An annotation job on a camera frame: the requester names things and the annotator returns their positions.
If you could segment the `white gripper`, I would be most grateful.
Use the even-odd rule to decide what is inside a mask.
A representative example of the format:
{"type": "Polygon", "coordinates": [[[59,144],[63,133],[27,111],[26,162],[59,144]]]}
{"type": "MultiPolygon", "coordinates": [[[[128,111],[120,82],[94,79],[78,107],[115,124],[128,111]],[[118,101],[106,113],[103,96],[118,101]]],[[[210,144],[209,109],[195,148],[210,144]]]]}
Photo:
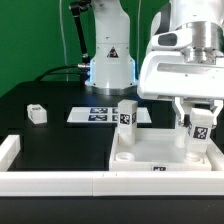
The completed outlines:
{"type": "Polygon", "coordinates": [[[185,112],[180,97],[213,100],[210,110],[213,126],[224,107],[224,57],[212,65],[186,63],[179,51],[153,51],[144,59],[138,82],[142,99],[170,100],[179,126],[184,126],[185,112]]]}

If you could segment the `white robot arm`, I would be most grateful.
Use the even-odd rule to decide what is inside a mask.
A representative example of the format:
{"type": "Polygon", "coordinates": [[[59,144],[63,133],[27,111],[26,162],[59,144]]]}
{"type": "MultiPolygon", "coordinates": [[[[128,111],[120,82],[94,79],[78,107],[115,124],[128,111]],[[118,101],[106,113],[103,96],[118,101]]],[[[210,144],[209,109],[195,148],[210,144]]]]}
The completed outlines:
{"type": "Polygon", "coordinates": [[[206,104],[213,125],[224,108],[224,0],[166,0],[133,31],[119,0],[91,0],[96,51],[86,87],[112,94],[137,87],[143,99],[206,104]]]}

